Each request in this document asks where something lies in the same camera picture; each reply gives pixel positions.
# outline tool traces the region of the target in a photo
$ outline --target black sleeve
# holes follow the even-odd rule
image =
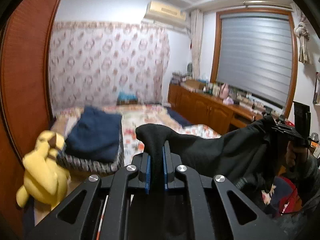
[[[317,159],[313,155],[308,154],[307,161],[299,165],[298,172],[300,174],[297,186],[298,194],[302,200],[302,204],[305,204],[320,189],[320,171]]]

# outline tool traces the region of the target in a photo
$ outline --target human hand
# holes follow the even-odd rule
[[[293,143],[289,141],[287,146],[287,153],[285,154],[285,161],[289,167],[293,167],[298,160],[300,163],[305,163],[308,158],[309,150],[304,147],[294,147]]]

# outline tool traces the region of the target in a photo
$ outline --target gray roller blind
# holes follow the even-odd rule
[[[285,106],[292,67],[288,16],[234,13],[221,18],[217,81]]]

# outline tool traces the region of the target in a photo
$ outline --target metal screw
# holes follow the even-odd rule
[[[131,164],[127,166],[128,171],[135,171],[136,169],[137,169],[136,165]]]
[[[181,172],[184,172],[184,171],[187,170],[187,167],[185,165],[179,165],[179,166],[177,166],[177,170],[181,171]]]
[[[89,177],[89,181],[91,181],[91,182],[95,182],[95,181],[97,181],[99,179],[99,177],[98,177],[98,175],[91,175],[90,177]]]
[[[214,179],[217,181],[217,182],[224,182],[226,180],[226,178],[223,176],[223,175],[216,175],[214,177]]]

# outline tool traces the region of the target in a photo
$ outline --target window frame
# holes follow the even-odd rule
[[[284,116],[288,118],[289,113],[291,111],[292,103],[293,103],[294,93],[295,93],[296,84],[297,84],[297,75],[298,75],[298,48],[297,48],[297,39],[294,34],[294,22],[293,22],[291,11],[277,9],[277,8],[239,8],[239,9],[218,11],[216,13],[216,36],[215,36],[215,42],[214,42],[214,52],[213,52],[210,82],[211,83],[216,82],[217,74],[218,74],[220,47],[221,47],[221,30],[222,30],[222,20],[220,16],[223,14],[243,13],[243,12],[277,13],[277,14],[287,15],[289,17],[289,25],[290,25],[291,39],[292,39],[292,67],[291,67],[289,93],[288,93],[287,101],[284,107]]]

